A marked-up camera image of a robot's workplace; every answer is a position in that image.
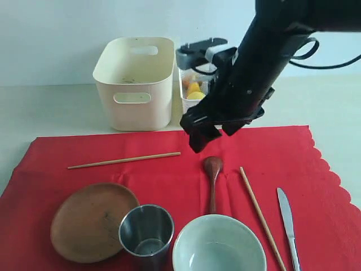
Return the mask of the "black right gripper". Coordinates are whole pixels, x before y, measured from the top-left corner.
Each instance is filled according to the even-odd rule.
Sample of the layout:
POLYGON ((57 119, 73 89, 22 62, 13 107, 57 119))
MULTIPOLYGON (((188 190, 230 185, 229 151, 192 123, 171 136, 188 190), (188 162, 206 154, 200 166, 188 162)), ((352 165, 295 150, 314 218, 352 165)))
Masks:
POLYGON ((190 148, 200 153, 219 138, 215 125, 228 136, 249 125, 269 88, 310 34, 304 29, 276 30, 254 18, 234 58, 219 69, 210 93, 181 118, 190 148))

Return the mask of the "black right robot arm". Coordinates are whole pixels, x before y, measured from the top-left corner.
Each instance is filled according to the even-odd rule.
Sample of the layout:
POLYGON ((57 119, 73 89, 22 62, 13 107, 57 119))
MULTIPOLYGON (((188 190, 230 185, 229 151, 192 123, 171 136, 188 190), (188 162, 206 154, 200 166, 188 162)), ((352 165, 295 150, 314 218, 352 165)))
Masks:
POLYGON ((180 121, 196 153, 222 133, 231 136, 263 115, 273 83, 287 64, 298 63, 296 51, 311 41, 312 33, 360 31, 359 1, 257 1, 255 6, 238 47, 209 38, 176 51, 182 70, 196 71, 207 63, 216 67, 206 97, 180 121))

